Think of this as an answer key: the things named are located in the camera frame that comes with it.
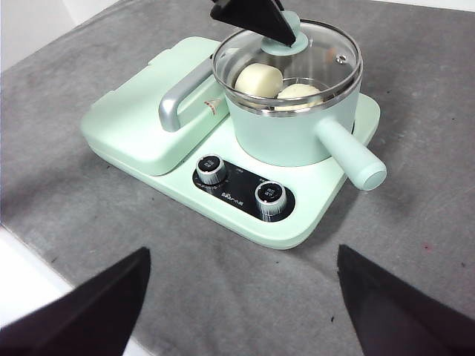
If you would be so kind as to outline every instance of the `appliance base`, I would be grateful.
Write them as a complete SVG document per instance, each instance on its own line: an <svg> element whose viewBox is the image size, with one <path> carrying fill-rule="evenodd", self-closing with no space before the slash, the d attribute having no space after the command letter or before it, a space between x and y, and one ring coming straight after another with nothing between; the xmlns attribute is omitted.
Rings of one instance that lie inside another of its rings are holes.
<svg viewBox="0 0 475 356"><path fill-rule="evenodd" d="M379 115L378 104L369 96L360 94L353 135L364 145L376 132ZM174 170L162 176L144 174L95 149L94 145L91 149L112 165L216 223L259 245L275 249L292 248L305 241L347 178L332 157L301 167L278 167L254 159L239 146L230 116ZM293 212L281 221L266 222L200 190L194 185L193 173L199 158L207 154L217 154L234 165L286 186L295 195Z"/></svg>

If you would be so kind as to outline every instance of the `gray fabric surface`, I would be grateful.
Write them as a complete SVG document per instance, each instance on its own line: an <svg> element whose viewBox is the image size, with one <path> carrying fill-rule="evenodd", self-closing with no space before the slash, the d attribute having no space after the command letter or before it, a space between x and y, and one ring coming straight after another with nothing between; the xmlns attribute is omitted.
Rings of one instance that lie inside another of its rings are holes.
<svg viewBox="0 0 475 356"><path fill-rule="evenodd" d="M285 1L360 44L361 91L382 111L370 147L389 177L369 193L347 182L305 243L273 251L110 167L79 131L90 104L160 51L234 32L211 5L122 1L3 74L3 224L75 284L148 246L135 335L158 355L361 355L340 243L475 318L475 13Z"/></svg>

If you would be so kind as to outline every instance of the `white floor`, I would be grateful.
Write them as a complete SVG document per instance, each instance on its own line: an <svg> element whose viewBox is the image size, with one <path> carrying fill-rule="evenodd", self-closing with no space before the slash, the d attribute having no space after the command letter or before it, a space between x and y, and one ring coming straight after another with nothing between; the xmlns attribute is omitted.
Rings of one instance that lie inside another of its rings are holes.
<svg viewBox="0 0 475 356"><path fill-rule="evenodd" d="M40 256L0 225L0 329L72 289ZM124 356L151 356L133 338Z"/></svg>

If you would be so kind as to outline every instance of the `control panel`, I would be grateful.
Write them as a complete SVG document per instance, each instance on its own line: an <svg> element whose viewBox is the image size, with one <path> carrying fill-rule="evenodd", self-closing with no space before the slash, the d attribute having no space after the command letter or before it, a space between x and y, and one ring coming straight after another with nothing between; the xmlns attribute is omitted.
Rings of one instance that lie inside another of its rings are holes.
<svg viewBox="0 0 475 356"><path fill-rule="evenodd" d="M219 200L270 223L285 219L295 207L295 196L288 188L224 161L216 154L198 160L193 183Z"/></svg>

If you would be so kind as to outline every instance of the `mint green pot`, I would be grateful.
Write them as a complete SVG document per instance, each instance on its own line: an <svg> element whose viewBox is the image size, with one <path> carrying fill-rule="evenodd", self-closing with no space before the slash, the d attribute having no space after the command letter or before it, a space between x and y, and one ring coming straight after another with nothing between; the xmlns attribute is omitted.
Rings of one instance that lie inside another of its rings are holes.
<svg viewBox="0 0 475 356"><path fill-rule="evenodd" d="M300 29L294 27L296 35L309 39L304 49L279 44L269 49L267 40L244 30L215 51L213 74L224 89L237 141L250 156L270 165L299 167L333 156L357 188L372 190L384 181L387 170L351 134L363 76L359 47L329 24L302 20ZM256 62L278 68L284 86L303 82L321 92L276 99L235 90L238 74ZM293 106L309 103L299 110Z"/></svg>

